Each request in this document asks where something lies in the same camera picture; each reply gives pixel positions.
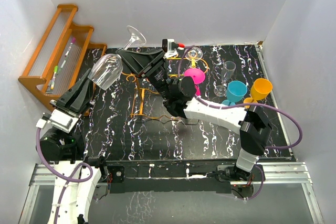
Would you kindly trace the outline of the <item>clear short wine glass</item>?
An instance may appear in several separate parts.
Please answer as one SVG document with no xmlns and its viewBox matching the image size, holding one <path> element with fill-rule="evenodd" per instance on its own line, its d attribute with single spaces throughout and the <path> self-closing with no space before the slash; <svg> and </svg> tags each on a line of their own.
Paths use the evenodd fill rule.
<svg viewBox="0 0 336 224">
<path fill-rule="evenodd" d="M 127 26 L 127 30 L 131 35 L 128 43 L 115 54 L 106 54 L 102 56 L 92 67 L 88 79 L 102 90 L 110 88 L 121 76 L 123 70 L 122 58 L 119 52 L 127 50 L 134 43 L 144 45 L 146 38 L 133 26 Z"/>
</svg>

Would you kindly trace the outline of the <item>clear large wine glass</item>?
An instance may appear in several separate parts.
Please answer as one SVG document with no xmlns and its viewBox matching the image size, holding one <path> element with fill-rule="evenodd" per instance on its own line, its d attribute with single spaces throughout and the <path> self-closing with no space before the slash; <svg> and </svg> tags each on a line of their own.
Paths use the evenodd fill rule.
<svg viewBox="0 0 336 224">
<path fill-rule="evenodd" d="M 203 57 L 203 52 L 198 47 L 193 47 L 188 53 L 187 53 L 187 60 L 190 61 L 190 67 L 196 68 L 197 62 L 201 60 Z"/>
</svg>

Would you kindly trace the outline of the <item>pink plastic wine glass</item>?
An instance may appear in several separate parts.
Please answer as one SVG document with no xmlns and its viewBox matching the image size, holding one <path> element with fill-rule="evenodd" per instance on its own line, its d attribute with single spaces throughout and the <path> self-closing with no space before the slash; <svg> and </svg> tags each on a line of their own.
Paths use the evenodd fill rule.
<svg viewBox="0 0 336 224">
<path fill-rule="evenodd" d="M 195 88 L 196 88 L 196 95 L 200 96 L 201 92 L 199 89 L 199 84 L 203 83 L 205 80 L 205 73 L 199 68 L 188 68 L 184 72 L 185 77 L 191 77 L 194 81 Z"/>
</svg>

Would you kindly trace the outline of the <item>clear champagne flute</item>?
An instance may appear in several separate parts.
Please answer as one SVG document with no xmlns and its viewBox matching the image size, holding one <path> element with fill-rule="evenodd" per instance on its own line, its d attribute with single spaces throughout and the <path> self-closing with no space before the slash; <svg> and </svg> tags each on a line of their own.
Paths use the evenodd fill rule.
<svg viewBox="0 0 336 224">
<path fill-rule="evenodd" d="M 236 64 L 233 61 L 226 61 L 223 64 L 221 71 L 221 85 L 214 88 L 214 93 L 218 97 L 226 95 L 227 81 L 233 76 L 236 69 Z"/>
</svg>

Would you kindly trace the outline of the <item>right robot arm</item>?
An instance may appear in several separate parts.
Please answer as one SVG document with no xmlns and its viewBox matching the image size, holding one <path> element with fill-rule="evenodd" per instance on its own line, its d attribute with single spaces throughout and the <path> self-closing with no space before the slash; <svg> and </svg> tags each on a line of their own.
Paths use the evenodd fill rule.
<svg viewBox="0 0 336 224">
<path fill-rule="evenodd" d="M 164 51 L 147 53 L 118 50 L 123 63 L 138 78 L 147 78 L 163 98 L 172 116 L 211 122 L 240 136 L 241 149 L 233 167 L 219 173 L 226 180 L 249 180 L 260 156 L 266 149 L 272 126 L 261 105 L 226 106 L 202 100 L 196 95 L 192 77 L 169 78 Z"/>
</svg>

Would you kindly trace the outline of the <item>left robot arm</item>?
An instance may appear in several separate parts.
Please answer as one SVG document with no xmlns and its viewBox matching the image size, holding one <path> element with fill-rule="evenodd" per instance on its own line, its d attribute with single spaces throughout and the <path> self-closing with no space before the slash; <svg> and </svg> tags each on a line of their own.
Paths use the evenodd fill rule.
<svg viewBox="0 0 336 224">
<path fill-rule="evenodd" d="M 56 176 L 48 223 L 88 223 L 88 213 L 98 182 L 108 177 L 100 157 L 85 157 L 83 136 L 75 131 L 93 105 L 93 82 L 86 73 L 58 100 L 51 100 L 36 127 L 36 150 L 45 167 Z"/>
</svg>

